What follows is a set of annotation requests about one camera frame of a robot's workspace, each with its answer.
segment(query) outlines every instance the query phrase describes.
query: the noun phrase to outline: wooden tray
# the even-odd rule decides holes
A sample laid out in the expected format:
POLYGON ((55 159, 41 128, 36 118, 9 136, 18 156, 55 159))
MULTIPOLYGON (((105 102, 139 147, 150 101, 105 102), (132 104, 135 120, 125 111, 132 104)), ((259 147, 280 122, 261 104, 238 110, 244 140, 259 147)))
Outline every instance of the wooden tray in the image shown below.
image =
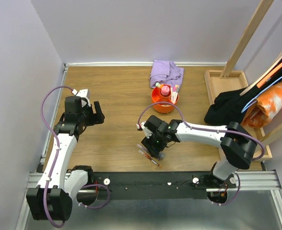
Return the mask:
MULTIPOLYGON (((232 71, 229 74, 229 77, 226 79, 221 79, 221 70, 207 70, 204 79, 206 81, 209 102, 210 104, 214 103, 215 98, 221 93, 226 91, 238 90, 248 86, 246 77, 243 71, 232 71)), ((253 137, 261 140, 264 136, 263 128, 250 128, 248 126, 244 127, 247 132, 249 132, 253 137)), ((266 146, 266 151, 264 156, 259 159, 259 161, 267 161, 272 158, 270 147, 266 146)), ((220 157, 224 157, 224 152, 219 148, 220 157)), ((254 157, 257 157, 261 154, 261 151, 255 152, 254 157)))

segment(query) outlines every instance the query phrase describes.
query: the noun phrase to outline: white wall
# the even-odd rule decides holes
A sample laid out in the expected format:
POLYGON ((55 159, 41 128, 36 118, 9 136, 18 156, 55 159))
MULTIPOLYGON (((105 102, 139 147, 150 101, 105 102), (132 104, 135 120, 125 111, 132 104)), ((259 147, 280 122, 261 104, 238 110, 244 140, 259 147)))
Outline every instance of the white wall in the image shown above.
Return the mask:
MULTIPOLYGON (((46 128, 39 107, 63 65, 29 0, 0 0, 0 230, 15 229, 46 128)), ((46 105, 48 120, 55 97, 46 105)))
POLYGON ((258 0, 31 0, 65 63, 226 62, 258 0))
MULTIPOLYGON (((237 63, 237 69, 244 69, 249 83, 256 80, 273 63, 282 50, 282 1, 274 1, 270 9, 274 18, 266 18, 259 31, 254 34, 244 54, 237 63)), ((269 133, 282 122, 282 110, 264 130, 269 133)), ((276 169, 282 185, 282 138, 270 145, 273 159, 265 162, 269 170, 276 169)))

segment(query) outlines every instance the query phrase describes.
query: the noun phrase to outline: purple cloth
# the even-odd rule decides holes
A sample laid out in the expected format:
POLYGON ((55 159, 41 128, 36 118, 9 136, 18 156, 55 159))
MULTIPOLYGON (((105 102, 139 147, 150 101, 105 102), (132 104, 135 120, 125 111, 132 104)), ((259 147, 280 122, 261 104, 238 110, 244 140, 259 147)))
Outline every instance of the purple cloth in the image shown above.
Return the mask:
POLYGON ((150 87, 155 88, 156 82, 172 87, 179 85, 181 89, 184 68, 179 68, 173 61, 154 60, 150 73, 150 87))

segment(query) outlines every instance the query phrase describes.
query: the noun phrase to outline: gray floor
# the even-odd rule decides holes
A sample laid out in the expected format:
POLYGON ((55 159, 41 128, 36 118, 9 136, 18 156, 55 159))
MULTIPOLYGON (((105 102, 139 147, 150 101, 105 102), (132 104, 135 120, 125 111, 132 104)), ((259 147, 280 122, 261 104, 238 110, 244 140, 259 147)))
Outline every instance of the gray floor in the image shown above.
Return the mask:
MULTIPOLYGON (((28 218, 28 230, 56 229, 28 218)), ((99 210, 74 206, 63 230, 280 230, 270 191, 240 192, 223 207, 209 200, 111 201, 99 210)))

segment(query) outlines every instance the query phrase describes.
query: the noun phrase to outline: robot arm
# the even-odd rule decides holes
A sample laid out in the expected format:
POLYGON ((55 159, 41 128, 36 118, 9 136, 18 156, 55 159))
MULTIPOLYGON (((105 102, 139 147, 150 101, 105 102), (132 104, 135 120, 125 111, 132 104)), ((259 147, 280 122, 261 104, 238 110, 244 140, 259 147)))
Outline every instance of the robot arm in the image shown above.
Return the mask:
POLYGON ((68 162, 79 136, 87 126, 104 122, 104 115, 99 102, 94 102, 96 110, 96 113, 94 113, 89 96, 89 90, 81 90, 75 96, 65 99, 65 112, 54 127, 60 142, 58 158, 55 162, 58 146, 54 139, 54 145, 43 176, 37 183, 37 187, 29 188, 26 194, 30 211, 36 220, 47 219, 43 207, 43 192, 47 181, 49 181, 47 188, 48 211, 53 220, 62 221, 68 220, 70 217, 72 200, 80 188, 93 183, 93 170, 90 166, 74 167, 70 177, 65 180, 68 162))
MULTIPOLYGON (((235 130, 248 134, 240 124, 235 122, 231 122, 228 126, 216 127, 190 125, 198 128, 235 130)), ((182 120, 171 120, 168 124, 154 115, 143 122, 141 128, 146 136, 142 140, 142 144, 147 148, 149 154, 158 160, 164 157, 161 152, 172 141, 196 141, 222 148, 226 157, 217 162, 211 170, 211 179, 216 179, 220 184, 237 169, 250 167, 257 145, 252 140, 240 135, 190 129, 182 120)))

